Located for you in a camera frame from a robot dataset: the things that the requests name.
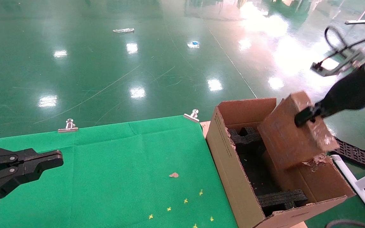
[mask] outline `small debris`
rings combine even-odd
[[[311,172],[315,172],[319,166],[324,166],[326,163],[330,163],[330,157],[326,154],[320,154],[308,161],[303,161],[302,164],[309,166],[311,168]]]
[[[124,28],[124,29],[115,29],[113,32],[122,33],[122,32],[133,32],[134,28]]]
[[[173,172],[172,174],[168,175],[169,177],[174,177],[174,178],[177,178],[179,177],[178,173],[176,172]]]
[[[199,48],[200,47],[200,42],[198,42],[198,41],[188,42],[187,46],[189,48]]]

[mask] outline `black plastic pallet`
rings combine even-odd
[[[334,151],[330,151],[330,154],[339,155],[340,157],[342,157],[342,159],[345,159],[365,168],[365,150],[362,150],[349,143],[343,142],[338,138],[336,138],[336,141],[339,144],[340,148]]]

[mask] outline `metal bracket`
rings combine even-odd
[[[328,70],[326,68],[323,68],[322,66],[318,65],[318,63],[314,62],[311,66],[311,70],[316,72],[317,74],[326,77],[326,76],[332,76],[332,75],[338,75],[339,73],[346,71],[350,68],[350,66],[356,66],[356,65],[362,65],[365,62],[364,53],[362,50],[355,50],[351,55],[349,55],[343,62],[339,63],[339,65],[332,70]]]

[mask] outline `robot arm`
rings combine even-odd
[[[12,152],[0,148],[0,199],[19,185],[38,180],[43,171],[62,165],[59,150],[36,153],[33,149]]]
[[[309,106],[295,116],[295,124],[301,127],[315,117],[329,117],[343,110],[359,110],[365,108],[365,51],[356,50],[333,70],[321,67],[321,63],[313,63],[311,69],[322,76],[336,75],[353,68],[352,72],[336,82],[323,100]]]

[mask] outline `black foam insert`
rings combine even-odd
[[[288,210],[304,206],[308,200],[302,190],[281,192],[275,183],[262,154],[266,147],[258,131],[252,127],[242,128],[239,134],[235,129],[228,129],[230,138],[236,145],[242,167],[257,196],[265,216],[273,211]]]

